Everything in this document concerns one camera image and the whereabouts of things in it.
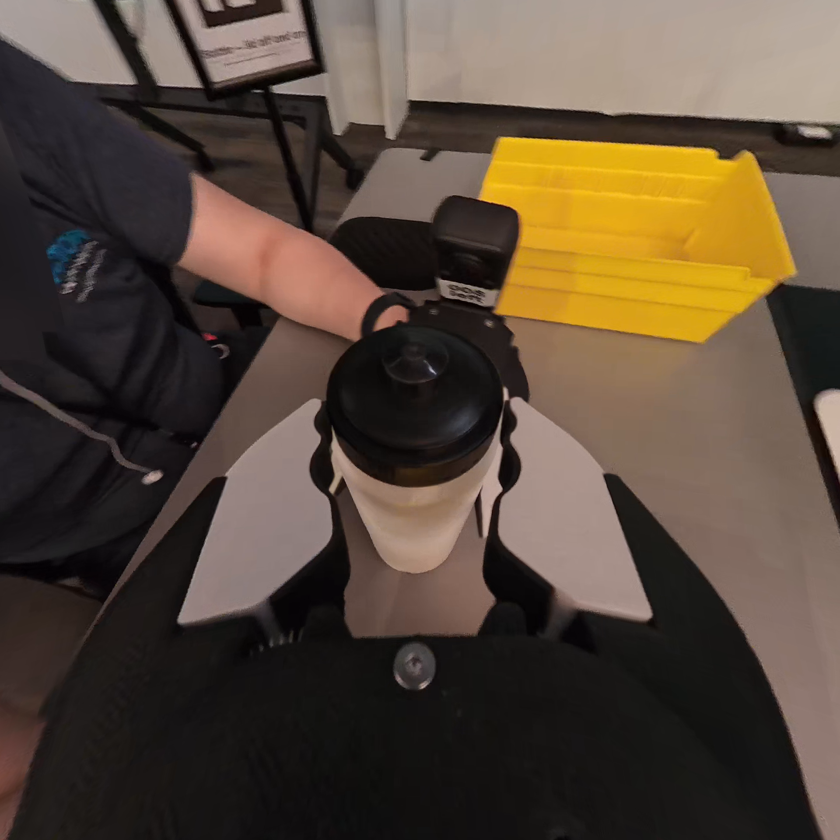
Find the black office chair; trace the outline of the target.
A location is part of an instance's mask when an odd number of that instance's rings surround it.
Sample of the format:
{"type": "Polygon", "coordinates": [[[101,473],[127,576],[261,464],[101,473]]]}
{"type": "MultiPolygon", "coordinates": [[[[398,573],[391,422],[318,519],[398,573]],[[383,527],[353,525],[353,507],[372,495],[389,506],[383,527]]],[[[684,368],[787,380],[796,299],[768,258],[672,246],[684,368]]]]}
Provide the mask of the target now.
{"type": "Polygon", "coordinates": [[[205,353],[214,353],[222,362],[248,366],[262,349],[272,327],[264,320],[268,307],[250,297],[228,290],[209,280],[200,280],[191,303],[210,309],[224,309],[233,314],[236,329],[209,332],[193,318],[189,327],[181,327],[181,338],[205,353]]]}

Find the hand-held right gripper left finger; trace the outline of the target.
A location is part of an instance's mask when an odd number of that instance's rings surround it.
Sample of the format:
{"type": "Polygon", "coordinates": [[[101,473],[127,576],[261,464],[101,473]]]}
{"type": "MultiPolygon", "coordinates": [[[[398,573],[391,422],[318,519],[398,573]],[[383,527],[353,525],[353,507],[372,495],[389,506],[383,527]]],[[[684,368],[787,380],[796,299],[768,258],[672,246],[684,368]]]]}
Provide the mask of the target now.
{"type": "Polygon", "coordinates": [[[250,617],[266,636],[297,636],[313,609],[341,616],[349,551],[329,486],[325,405],[305,402],[230,467],[178,623],[250,617]]]}

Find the black wristband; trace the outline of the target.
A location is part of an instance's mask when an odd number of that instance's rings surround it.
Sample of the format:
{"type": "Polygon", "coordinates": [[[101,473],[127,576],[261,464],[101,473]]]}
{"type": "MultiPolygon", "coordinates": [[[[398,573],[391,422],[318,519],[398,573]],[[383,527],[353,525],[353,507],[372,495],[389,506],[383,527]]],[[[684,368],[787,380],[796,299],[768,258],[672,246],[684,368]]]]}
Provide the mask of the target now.
{"type": "Polygon", "coordinates": [[[408,313],[417,308],[414,300],[402,294],[400,291],[391,291],[380,295],[373,300],[367,308],[360,325],[360,336],[365,338],[376,331],[377,324],[382,317],[392,309],[402,309],[408,313]]]}

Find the white stand base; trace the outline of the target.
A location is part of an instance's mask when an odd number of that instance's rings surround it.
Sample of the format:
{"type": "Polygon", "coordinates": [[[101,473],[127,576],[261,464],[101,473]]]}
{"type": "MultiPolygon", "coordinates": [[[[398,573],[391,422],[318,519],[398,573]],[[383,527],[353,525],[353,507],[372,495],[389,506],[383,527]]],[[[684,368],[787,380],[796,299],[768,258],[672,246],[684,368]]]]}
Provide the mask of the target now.
{"type": "Polygon", "coordinates": [[[826,441],[836,476],[839,477],[839,389],[818,393],[813,401],[817,422],[826,441]]]}

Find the white plastic bottle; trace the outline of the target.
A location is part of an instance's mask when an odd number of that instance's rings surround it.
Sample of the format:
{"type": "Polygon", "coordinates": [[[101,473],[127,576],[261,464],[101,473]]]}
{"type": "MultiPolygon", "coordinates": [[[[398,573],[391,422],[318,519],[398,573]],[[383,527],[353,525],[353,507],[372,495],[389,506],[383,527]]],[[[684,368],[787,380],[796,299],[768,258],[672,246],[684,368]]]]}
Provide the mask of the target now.
{"type": "Polygon", "coordinates": [[[376,552],[396,571],[421,574],[446,561],[473,512],[491,467],[501,459],[497,430],[477,463],[431,486],[388,484],[353,465],[332,438],[332,466],[346,484],[376,552]]]}

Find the person's leg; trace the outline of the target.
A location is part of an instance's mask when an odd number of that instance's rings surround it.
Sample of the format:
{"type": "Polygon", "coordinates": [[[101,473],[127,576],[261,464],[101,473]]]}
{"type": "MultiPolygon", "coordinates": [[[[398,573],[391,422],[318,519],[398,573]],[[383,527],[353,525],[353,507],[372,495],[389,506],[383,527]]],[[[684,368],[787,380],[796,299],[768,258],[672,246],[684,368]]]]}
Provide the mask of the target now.
{"type": "Polygon", "coordinates": [[[1,837],[8,838],[43,722],[58,686],[100,611],[78,589],[25,577],[1,579],[1,837]]]}

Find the black bottle lid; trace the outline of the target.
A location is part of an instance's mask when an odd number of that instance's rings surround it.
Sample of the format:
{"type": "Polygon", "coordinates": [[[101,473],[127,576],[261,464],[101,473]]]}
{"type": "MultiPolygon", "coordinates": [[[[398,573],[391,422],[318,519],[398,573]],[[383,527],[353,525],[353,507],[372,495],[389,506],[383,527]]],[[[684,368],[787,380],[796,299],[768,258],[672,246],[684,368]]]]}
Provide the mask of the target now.
{"type": "Polygon", "coordinates": [[[491,448],[505,399],[487,354],[441,329],[402,323],[353,343],[329,375],[333,449],[394,487],[461,477],[491,448]]]}

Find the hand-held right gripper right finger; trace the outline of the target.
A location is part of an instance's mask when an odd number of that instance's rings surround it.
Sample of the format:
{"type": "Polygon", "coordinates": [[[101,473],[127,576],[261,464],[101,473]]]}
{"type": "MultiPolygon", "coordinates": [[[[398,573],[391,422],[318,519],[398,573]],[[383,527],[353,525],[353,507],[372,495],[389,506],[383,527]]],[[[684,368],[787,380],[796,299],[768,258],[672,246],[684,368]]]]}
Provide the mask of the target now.
{"type": "Polygon", "coordinates": [[[520,397],[500,444],[482,562],[496,601],[519,606],[539,637],[561,636],[580,613],[648,623],[653,608],[595,458],[520,397]]]}

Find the yellow plastic bin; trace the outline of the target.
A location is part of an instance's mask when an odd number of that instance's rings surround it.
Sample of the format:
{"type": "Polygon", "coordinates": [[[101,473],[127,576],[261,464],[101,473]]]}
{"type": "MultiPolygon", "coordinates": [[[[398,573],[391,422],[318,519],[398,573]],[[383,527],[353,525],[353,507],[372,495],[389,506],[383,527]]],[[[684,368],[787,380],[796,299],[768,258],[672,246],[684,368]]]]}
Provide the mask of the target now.
{"type": "Polygon", "coordinates": [[[479,198],[520,217],[504,316],[704,343],[796,272],[749,151],[499,138],[479,198]]]}

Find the black wrist rest pad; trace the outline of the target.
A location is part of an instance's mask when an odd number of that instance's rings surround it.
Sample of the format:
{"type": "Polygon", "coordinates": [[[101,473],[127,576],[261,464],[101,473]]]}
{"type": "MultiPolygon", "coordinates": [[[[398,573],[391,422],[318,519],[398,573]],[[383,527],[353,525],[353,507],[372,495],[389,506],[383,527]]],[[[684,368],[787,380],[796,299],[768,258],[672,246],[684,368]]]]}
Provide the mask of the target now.
{"type": "Polygon", "coordinates": [[[436,263],[429,222],[354,217],[336,227],[329,243],[380,288],[435,288],[436,263]]]}

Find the black metal table frame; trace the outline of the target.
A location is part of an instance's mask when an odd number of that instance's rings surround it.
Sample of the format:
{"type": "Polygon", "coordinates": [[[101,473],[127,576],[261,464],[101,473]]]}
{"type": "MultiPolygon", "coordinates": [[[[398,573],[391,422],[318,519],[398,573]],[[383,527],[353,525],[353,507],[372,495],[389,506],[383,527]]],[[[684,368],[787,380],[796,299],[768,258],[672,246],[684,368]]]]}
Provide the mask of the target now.
{"type": "Polygon", "coordinates": [[[202,69],[197,70],[199,88],[163,87],[143,57],[139,38],[126,24],[117,2],[92,4],[133,77],[129,86],[96,86],[98,96],[106,105],[191,152],[200,172],[212,173],[216,169],[205,145],[165,121],[158,111],[266,120],[274,134],[301,226],[310,233],[314,231],[318,206],[322,153],[344,171],[349,189],[355,191],[362,184],[365,170],[333,135],[323,99],[279,94],[271,91],[267,83],[207,91],[202,69]]]}

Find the black rectangular table pad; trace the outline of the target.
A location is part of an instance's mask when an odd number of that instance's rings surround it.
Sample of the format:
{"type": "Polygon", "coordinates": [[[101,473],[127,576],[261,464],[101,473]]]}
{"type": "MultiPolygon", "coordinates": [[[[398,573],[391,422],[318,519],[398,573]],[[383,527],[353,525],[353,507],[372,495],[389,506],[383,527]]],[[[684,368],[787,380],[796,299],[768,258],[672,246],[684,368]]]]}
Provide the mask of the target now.
{"type": "Polygon", "coordinates": [[[811,417],[815,398],[839,386],[839,292],[785,283],[767,302],[798,402],[811,417]]]}

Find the small black floor device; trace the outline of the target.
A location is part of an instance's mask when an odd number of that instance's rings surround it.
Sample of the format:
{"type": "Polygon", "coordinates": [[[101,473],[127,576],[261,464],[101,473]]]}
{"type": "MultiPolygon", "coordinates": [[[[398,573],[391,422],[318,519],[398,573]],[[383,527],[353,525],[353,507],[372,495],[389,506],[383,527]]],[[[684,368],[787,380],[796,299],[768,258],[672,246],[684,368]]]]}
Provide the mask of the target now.
{"type": "Polygon", "coordinates": [[[782,145],[833,148],[839,143],[839,128],[811,123],[781,123],[773,130],[774,138],[782,145]]]}

